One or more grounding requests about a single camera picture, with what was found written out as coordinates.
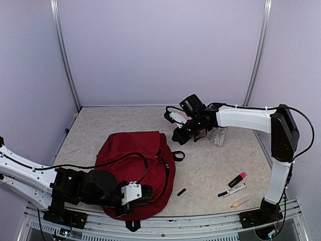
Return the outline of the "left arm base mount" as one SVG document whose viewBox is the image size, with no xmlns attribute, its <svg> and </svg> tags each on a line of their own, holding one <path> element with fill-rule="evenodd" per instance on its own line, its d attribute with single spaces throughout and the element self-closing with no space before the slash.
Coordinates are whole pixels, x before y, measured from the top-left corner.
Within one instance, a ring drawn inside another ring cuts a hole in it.
<svg viewBox="0 0 321 241">
<path fill-rule="evenodd" d="M 44 212 L 43 219 L 52 223 L 69 226 L 71 228 L 84 229 L 87 214 L 67 209 L 48 210 Z"/>
</svg>

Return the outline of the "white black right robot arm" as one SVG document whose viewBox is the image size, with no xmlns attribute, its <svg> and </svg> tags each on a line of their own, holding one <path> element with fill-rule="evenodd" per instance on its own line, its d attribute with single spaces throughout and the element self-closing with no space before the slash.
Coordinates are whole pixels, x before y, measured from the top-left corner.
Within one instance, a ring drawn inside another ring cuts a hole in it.
<svg viewBox="0 0 321 241">
<path fill-rule="evenodd" d="M 271 136 L 272 171 L 267 191 L 256 212 L 257 219 L 267 223 L 276 215 L 276 206 L 285 196 L 294 160 L 311 146 L 297 153 L 299 130 L 291 112 L 295 108 L 280 104 L 276 107 L 248 107 L 213 102 L 205 105 L 192 94 L 179 107 L 167 106 L 165 119 L 176 124 L 172 141 L 184 145 L 197 141 L 201 132 L 214 128 L 242 128 L 264 132 Z"/>
</svg>

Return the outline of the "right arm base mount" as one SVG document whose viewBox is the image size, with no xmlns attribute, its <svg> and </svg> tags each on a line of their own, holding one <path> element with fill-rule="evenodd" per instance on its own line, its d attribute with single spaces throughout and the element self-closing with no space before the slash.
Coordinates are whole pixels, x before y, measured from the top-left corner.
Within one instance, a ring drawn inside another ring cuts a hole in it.
<svg viewBox="0 0 321 241">
<path fill-rule="evenodd" d="M 239 218 L 242 228 L 250 228 L 281 220 L 283 214 L 281 211 L 276 211 L 274 214 L 264 214 L 260 209 L 256 209 L 240 213 Z"/>
</svg>

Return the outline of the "pink highlighter black cap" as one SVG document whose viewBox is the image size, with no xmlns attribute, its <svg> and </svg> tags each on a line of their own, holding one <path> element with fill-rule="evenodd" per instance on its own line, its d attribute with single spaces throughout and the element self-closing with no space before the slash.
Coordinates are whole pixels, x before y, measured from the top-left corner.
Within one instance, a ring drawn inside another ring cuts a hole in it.
<svg viewBox="0 0 321 241">
<path fill-rule="evenodd" d="M 228 183 L 228 186 L 230 188 L 235 187 L 238 183 L 240 183 L 244 178 L 246 178 L 247 174 L 246 172 L 240 173 L 238 176 L 236 176 L 232 181 Z"/>
</svg>

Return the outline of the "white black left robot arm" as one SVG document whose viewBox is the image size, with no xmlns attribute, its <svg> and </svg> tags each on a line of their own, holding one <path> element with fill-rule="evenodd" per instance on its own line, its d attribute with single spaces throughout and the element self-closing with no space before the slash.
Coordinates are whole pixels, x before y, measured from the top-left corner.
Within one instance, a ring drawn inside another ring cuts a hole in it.
<svg viewBox="0 0 321 241">
<path fill-rule="evenodd" d="M 118 182 L 107 170 L 63 164 L 42 166 L 10 151 L 1 140 L 1 185 L 50 213 L 59 223 L 70 219 L 65 203 L 116 208 L 116 215 L 146 205 L 153 189 L 140 182 Z"/>
</svg>

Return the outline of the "red student backpack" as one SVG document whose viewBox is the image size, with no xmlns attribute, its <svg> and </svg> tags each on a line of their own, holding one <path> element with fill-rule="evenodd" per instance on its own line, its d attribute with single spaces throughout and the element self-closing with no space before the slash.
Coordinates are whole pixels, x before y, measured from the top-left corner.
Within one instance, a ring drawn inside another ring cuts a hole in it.
<svg viewBox="0 0 321 241">
<path fill-rule="evenodd" d="M 171 151 L 164 133 L 125 132 L 111 134 L 96 158 L 97 170 L 111 172 L 118 182 L 140 182 L 153 187 L 154 195 L 146 205 L 128 216 L 116 217 L 114 207 L 102 207 L 113 219 L 125 222 L 135 232 L 141 220 L 160 213 L 168 204 L 174 187 L 176 162 L 185 158 L 182 151 Z"/>
</svg>

